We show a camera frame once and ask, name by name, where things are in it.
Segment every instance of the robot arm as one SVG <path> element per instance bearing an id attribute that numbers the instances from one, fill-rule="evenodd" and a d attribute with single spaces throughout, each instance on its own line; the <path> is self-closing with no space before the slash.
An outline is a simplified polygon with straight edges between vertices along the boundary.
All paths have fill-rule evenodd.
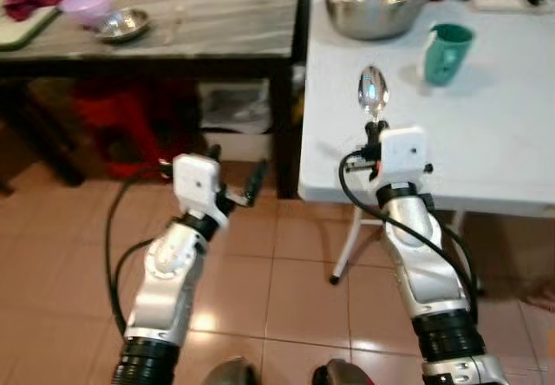
<path id="1" fill-rule="evenodd" d="M 220 227 L 226 227 L 236 205 L 253 205 L 265 163 L 251 176 L 243 196 L 220 186 L 217 159 L 180 155 L 172 169 L 183 214 L 148 246 L 143 283 L 127 322 L 113 385 L 172 384 L 209 243 Z"/>
<path id="2" fill-rule="evenodd" d="M 376 194 L 380 210 L 441 249 L 440 225 L 428 212 L 426 197 L 419 194 L 421 176 L 432 170 L 425 162 L 426 135 L 418 127 L 389 129 L 384 121 L 367 126 L 367 133 L 369 144 L 355 165 L 345 169 L 373 168 L 369 190 Z M 508 385 L 497 358 L 486 352 L 454 267 L 403 229 L 386 222 L 384 232 L 399 290 L 419 338 L 424 383 Z"/>

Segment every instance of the cutting board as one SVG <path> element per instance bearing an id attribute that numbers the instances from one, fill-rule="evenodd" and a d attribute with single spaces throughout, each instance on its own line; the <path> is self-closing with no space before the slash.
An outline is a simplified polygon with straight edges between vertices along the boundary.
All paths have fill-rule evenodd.
<path id="1" fill-rule="evenodd" d="M 39 8 L 28 19 L 16 22 L 0 7 L 0 51 L 13 51 L 29 44 L 56 17 L 55 6 Z"/>

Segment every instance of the spoon head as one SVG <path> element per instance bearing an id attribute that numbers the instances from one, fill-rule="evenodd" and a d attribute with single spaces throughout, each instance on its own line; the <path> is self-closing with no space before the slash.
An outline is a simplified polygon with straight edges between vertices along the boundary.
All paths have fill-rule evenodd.
<path id="1" fill-rule="evenodd" d="M 358 82 L 358 103 L 362 110 L 370 114 L 373 121 L 379 121 L 381 111 L 389 101 L 388 84 L 380 69 L 368 66 L 361 73 Z"/>

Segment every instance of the green mug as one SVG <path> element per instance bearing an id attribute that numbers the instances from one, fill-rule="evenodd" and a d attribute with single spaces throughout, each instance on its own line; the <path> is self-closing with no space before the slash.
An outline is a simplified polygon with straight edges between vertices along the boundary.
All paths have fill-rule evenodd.
<path id="1" fill-rule="evenodd" d="M 453 80 L 460 69 L 474 33 L 462 25 L 441 23 L 430 30 L 429 43 L 424 57 L 426 82 L 444 86 Z"/>

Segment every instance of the white table leg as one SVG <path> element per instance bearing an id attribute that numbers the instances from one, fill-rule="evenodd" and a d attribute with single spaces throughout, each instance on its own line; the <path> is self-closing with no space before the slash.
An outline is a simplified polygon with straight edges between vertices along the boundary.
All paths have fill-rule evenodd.
<path id="1" fill-rule="evenodd" d="M 451 222 L 451 228 L 454 230 L 455 233 L 457 233 L 461 237 L 462 237 L 462 226 L 464 224 L 466 214 L 467 212 L 464 210 L 457 210 L 454 213 L 453 220 Z M 454 245 L 454 251 L 457 253 L 459 260 L 462 262 L 462 266 L 465 269 L 465 272 L 470 277 L 470 267 L 468 266 L 467 257 L 462 251 L 462 248 L 460 248 L 459 244 L 457 244 L 456 242 L 453 242 L 453 245 Z M 483 286 L 482 286 L 483 284 L 479 277 L 477 279 L 477 284 L 478 284 L 478 292 L 483 293 Z"/>
<path id="2" fill-rule="evenodd" d="M 343 251 L 341 252 L 341 257 L 339 261 L 337 261 L 336 268 L 333 270 L 333 275 L 330 277 L 330 282 L 334 285 L 339 283 L 339 278 L 343 273 L 343 269 L 349 260 L 350 254 L 355 247 L 356 239 L 358 238 L 358 232 L 361 229 L 361 219 L 362 219 L 362 210 L 359 207 L 354 207 L 355 212 L 353 213 L 353 223 L 350 227 L 349 236 L 347 237 L 347 241 L 345 242 L 345 246 L 343 247 Z"/>

